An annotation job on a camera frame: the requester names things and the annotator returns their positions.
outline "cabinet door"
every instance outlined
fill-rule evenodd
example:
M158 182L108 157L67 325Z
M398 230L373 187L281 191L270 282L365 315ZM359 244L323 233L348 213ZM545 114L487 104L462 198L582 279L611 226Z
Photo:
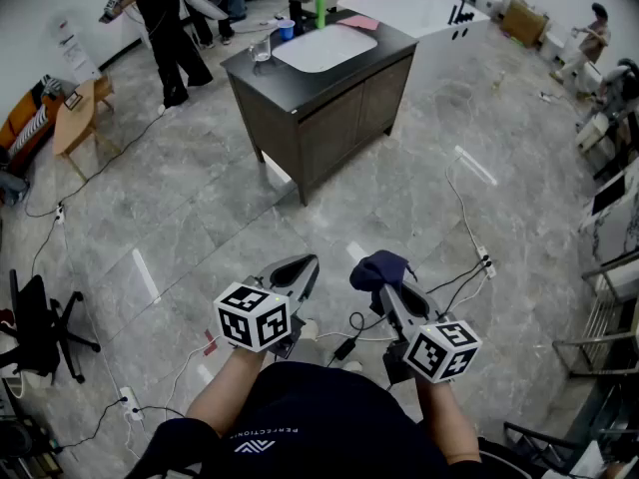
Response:
M356 141L381 133L397 113L412 56L395 62L364 82Z
M355 145L363 84L348 90L300 123L305 184L329 171Z

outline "black cable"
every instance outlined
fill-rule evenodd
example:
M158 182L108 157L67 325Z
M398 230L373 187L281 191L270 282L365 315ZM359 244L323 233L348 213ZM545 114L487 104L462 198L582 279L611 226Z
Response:
M72 192L71 194L69 194L68 196L64 196L62 199L60 199L60 203L58 204L58 206L60 206L64 201L66 201L67 199L71 199L73 196L75 196L76 194L78 194L84 187L86 187L89 182L91 180L93 180L94 178L98 177L100 174L102 174L107 167L109 167L109 165L111 165L112 162L114 162L116 159L120 158L122 155L124 155L127 150L133 146L136 142L138 142L145 133L147 133L147 130L149 130L149 128L151 128L156 122L158 122L160 119L162 119L165 115L165 112L163 112L162 114L160 114L158 117L156 117L153 121L151 121L147 127L142 131L142 133L140 135L138 135L135 139L133 139L131 142L129 142L129 144L127 144L125 146L125 148L116 156L114 156L113 158L111 158L111 160L109 160L102 169L100 169L97 173L93 174L92 176L90 176L87 181L75 192ZM27 206L29 205L29 199L31 197L31 193L27 194L27 198L25 199L24 202L24 213L27 215L27 217L31 217L32 219L41 219L43 217L46 217L47 215L53 215L54 213L56 213L57 211L57 207L54 210L51 210L50 212L47 213L43 213L42 215L31 215L29 213L29 210L27 208Z
M68 449L69 447L76 447L77 445L80 445L81 443L87 442L89 440L93 440L96 435L98 434L98 431L100 430L100 425L102 424L102 419L104 419L105 415L107 414L107 411L109 410L109 408L111 408L112 406L115 406L116 404L120 403L120 402L124 402L126 401L127 398L126 397L121 397L120 399L118 399L116 402L111 403L109 406L107 406L104 411L102 412L102 416L100 417L100 420L98 421L98 427L96 427L96 430L93 432L93 436L90 436L89 438L85 438L83 440L80 440L77 443L72 443L69 445L62 445L55 450L56 453L62 452L64 449Z
M408 273L410 273L412 275L412 277L415 279L415 282L419 283L419 280L417 280L417 275L415 274L415 272L410 267L410 264L406 265L406 269L408 270Z
M352 322L352 317L353 317L354 315L358 315L359 317L361 317L361 326L355 326L355 325L353 324L353 322ZM370 329L371 329L371 328L373 328L374 326L379 325L379 324L380 324L382 321L384 321L387 317L388 317L388 314L385 314L385 315L383 315L380 319L378 319L375 323L370 324L369 326L364 326L364 325L363 325L363 322L364 322L363 314L362 314L361 312L354 312L353 314L351 314L351 315L348 317L348 324L349 324L350 326L352 326L352 328L354 328L355 330L357 330L357 335L354 337L355 339L357 339L357 338L361 335L361 333L362 333L362 332L367 331L367 330L370 330Z
M468 271L462 273L461 275L456 276L453 280L449 280L448 282L442 283L440 285L438 285L437 287L434 287L433 289L431 289L430 291L427 291L426 294L431 294L432 292L437 291L440 287L444 287L445 285L449 285L452 284L453 282L455 282L456 280L459 280L460 278L462 278L463 276L468 275L469 273L473 273L475 271L475 269L485 260L488 260L489 257L487 255L485 255L484 257L482 257L479 262L472 267L472 269L469 269Z
M148 410L148 409L154 409L154 410L166 410L166 411L170 411L171 413L175 413L176 415L180 415L183 419L186 418L182 413L180 413L178 410L174 410L173 408L169 408L169 407L164 407L164 406L143 406L142 408L134 408L133 413L138 413L139 411L144 411L144 410Z
M480 273L482 273L485 269L487 269L490 265L492 264L491 261L487 262L484 266L482 266L475 275L473 275L471 278L469 278L466 282L464 282L459 289L455 292L455 294L452 296L452 298L450 299L450 303L448 304L448 307L446 308L446 310L439 315L439 317L437 318L437 321L440 321L445 315L448 314L448 312L450 311L450 308L452 307L452 303L455 301L455 299L457 298L457 295L459 294L459 292L463 289L463 287L465 285L467 285L471 280L473 280L476 276L478 276Z
M42 251L42 248L44 248L44 245L47 244L47 242L49 241L49 238L51 237L51 234L53 233L53 228L56 226L57 221L58 221L58 217L55 217L53 219L53 223L51 224L51 229L49 230L49 233L47 234L47 238L40 245L40 248L38 248L38 251L36 252L36 256L33 257L33 262L31 263L31 278L33 278L33 271L36 267L36 259L38 258L38 255L40 255L40 252Z

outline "blue cup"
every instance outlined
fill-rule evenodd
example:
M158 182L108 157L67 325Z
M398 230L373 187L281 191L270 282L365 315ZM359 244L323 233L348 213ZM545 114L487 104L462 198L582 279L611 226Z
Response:
M293 20L280 20L278 21L278 27L280 28L280 37L283 41L290 41L293 38L293 27L296 22Z

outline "white sink basin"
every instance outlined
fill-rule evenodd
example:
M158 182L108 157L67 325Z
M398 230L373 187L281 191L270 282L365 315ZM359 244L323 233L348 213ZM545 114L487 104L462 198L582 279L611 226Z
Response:
M273 55L305 73L321 73L377 46L377 41L345 25L327 25L295 37Z

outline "white sneaker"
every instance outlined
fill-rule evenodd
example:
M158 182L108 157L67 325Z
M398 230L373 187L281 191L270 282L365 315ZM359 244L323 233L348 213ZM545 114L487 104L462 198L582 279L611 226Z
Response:
M318 340L320 334L320 328L314 319L305 319L305 325L302 327L302 333L300 339Z
M348 372L356 372L356 373L363 372L363 366L361 365L361 362L357 362L356 360L353 360L349 363L344 364L341 368L344 371L348 371Z

